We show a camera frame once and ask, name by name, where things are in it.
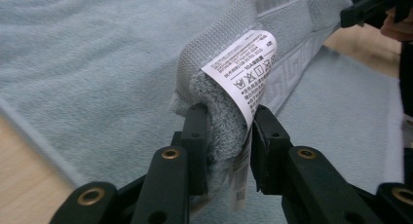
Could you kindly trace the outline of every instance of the terry cloth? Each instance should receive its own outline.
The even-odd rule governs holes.
[[[215,24],[191,41],[180,55],[176,90],[170,107],[185,115],[193,104],[203,103],[210,113],[212,140],[206,202],[223,183],[234,158],[240,153],[250,123],[245,122],[234,100],[202,67],[250,30],[273,34],[278,49],[266,78],[264,95],[277,111],[299,81],[323,41],[339,27],[340,11],[351,0],[238,0]]]

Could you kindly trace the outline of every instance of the light blue towel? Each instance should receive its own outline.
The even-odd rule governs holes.
[[[0,0],[0,110],[74,186],[93,180],[124,186],[146,173],[153,153],[182,128],[183,119],[168,110],[181,51],[243,1],[254,3]],[[316,2],[297,3],[297,9],[318,11],[313,19],[294,8],[291,16],[268,14],[276,26],[298,22],[273,32],[279,55],[300,48],[289,38],[307,38],[313,21],[321,30],[332,20],[320,11],[330,3]],[[277,6],[255,3],[259,13]],[[320,46],[322,37],[315,38]],[[290,77],[289,70],[275,67],[272,74],[275,83],[267,85],[262,103],[278,111],[294,143],[318,147],[350,182],[369,191],[401,180],[395,79],[322,49],[282,106],[301,73],[282,98],[276,81]],[[245,211],[229,214],[227,190],[220,192],[206,208],[213,215],[204,212],[194,221],[266,223],[282,216],[278,199],[251,193]]]

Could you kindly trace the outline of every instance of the care label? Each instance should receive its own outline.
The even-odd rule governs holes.
[[[248,129],[276,51],[277,41],[270,32],[250,30],[202,68],[234,99]]]
[[[243,150],[236,157],[232,169],[230,169],[229,172],[230,209],[233,211],[245,208],[247,188],[246,181],[248,179],[249,160],[251,157],[251,142],[252,131],[249,131]]]

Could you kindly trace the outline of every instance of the towel fabric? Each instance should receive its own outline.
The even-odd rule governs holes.
[[[168,110],[170,97],[182,112],[197,100],[173,93],[176,67],[179,76],[189,62],[184,70],[194,74],[243,32],[261,28],[279,48],[262,104],[277,113],[294,144],[317,147],[346,179],[374,192],[380,182],[401,181],[397,81],[321,49],[298,83],[335,28],[335,12],[349,4],[0,0],[0,110],[74,186],[103,180],[122,187],[143,175],[154,152],[181,130],[182,118]],[[216,150],[212,158],[236,155],[241,145],[230,145],[234,151]],[[213,215],[204,212],[195,222],[282,218],[279,199],[256,194],[249,194],[245,211],[229,214],[227,191],[220,192],[205,209]]]

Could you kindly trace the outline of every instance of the wooden table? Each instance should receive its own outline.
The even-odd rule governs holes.
[[[396,76],[400,45],[370,26],[340,29],[325,45]],[[72,188],[0,117],[0,223],[48,223]]]

